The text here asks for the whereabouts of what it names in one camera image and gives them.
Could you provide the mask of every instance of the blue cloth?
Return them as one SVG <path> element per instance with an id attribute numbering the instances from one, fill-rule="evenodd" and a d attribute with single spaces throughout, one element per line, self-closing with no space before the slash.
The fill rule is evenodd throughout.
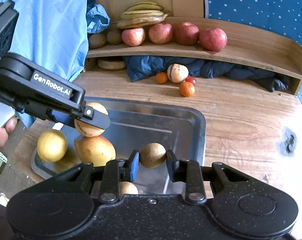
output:
<path id="1" fill-rule="evenodd" d="M 96 4 L 86 14 L 87 33 L 101 33 L 110 26 L 111 19 L 107 15 L 104 7 Z"/>
<path id="2" fill-rule="evenodd" d="M 73 81 L 88 51 L 86 0 L 12 1 L 20 16 L 10 52 Z M 34 121 L 25 114 L 21 119 L 27 127 Z"/>
<path id="3" fill-rule="evenodd" d="M 123 60 L 132 82 L 166 71 L 171 64 L 186 66 L 193 77 L 223 75 L 233 80 L 251 79 L 270 92 L 285 90 L 290 82 L 287 76 L 269 70 L 215 60 L 169 56 L 123 56 Z"/>

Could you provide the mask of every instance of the orange tomato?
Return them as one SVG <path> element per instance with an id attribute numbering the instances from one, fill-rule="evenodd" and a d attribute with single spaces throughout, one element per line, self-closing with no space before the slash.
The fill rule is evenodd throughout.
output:
<path id="1" fill-rule="evenodd" d="M 159 84 L 164 84 L 168 80 L 168 75 L 164 72 L 159 72 L 156 74 L 155 79 Z"/>
<path id="2" fill-rule="evenodd" d="M 195 93 L 194 85 L 190 82 L 183 82 L 179 87 L 180 94 L 184 97 L 190 97 Z"/>

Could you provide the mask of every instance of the red tomato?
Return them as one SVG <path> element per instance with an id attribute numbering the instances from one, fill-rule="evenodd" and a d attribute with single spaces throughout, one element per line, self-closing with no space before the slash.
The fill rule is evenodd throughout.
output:
<path id="1" fill-rule="evenodd" d="M 195 86 L 195 84 L 196 84 L 196 80 L 195 80 L 195 78 L 194 77 L 187 77 L 186 78 L 186 80 L 185 80 L 186 82 L 190 82 L 190 83 L 192 83 L 194 86 Z"/>

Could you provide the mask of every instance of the wooden shelf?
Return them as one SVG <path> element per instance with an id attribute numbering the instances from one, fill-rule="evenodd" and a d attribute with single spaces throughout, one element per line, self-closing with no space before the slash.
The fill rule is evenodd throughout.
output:
<path id="1" fill-rule="evenodd" d="M 92 49 L 89 50 L 87 57 L 129 55 L 195 57 L 267 69 L 302 80 L 302 46 L 297 42 L 269 31 L 238 23 L 183 17 L 168 17 L 165 20 L 173 26 L 185 21 L 194 23 L 200 30 L 213 27 L 223 29 L 228 37 L 227 46 L 221 52 L 212 55 L 203 51 L 199 45 L 182 46 L 174 41 L 157 45 L 145 41 L 137 47 L 119 44 Z M 293 83 L 295 87 L 291 90 L 296 94 L 301 82 Z"/>

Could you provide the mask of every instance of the stainless steel tray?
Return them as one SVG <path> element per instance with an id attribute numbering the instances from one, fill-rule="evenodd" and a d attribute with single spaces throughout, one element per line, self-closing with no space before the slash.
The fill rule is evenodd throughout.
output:
<path id="1" fill-rule="evenodd" d="M 167 150 L 172 149 L 178 159 L 189 158 L 204 162 L 205 126 L 204 116 L 198 110 L 188 107 L 169 106 L 146 102 L 86 97 L 86 101 L 97 101 L 105 106 L 111 118 L 110 127 L 102 134 L 114 146 L 116 158 L 127 159 L 131 152 L 148 143 L 160 143 Z M 65 163 L 80 163 L 73 144 L 80 134 L 75 128 L 59 127 L 68 139 Z M 45 163 L 33 152 L 33 171 L 44 179 L 54 176 L 65 168 L 56 163 Z M 141 194 L 181 193 L 183 183 L 169 181 L 165 163 L 154 169 L 139 166 L 134 182 Z"/>

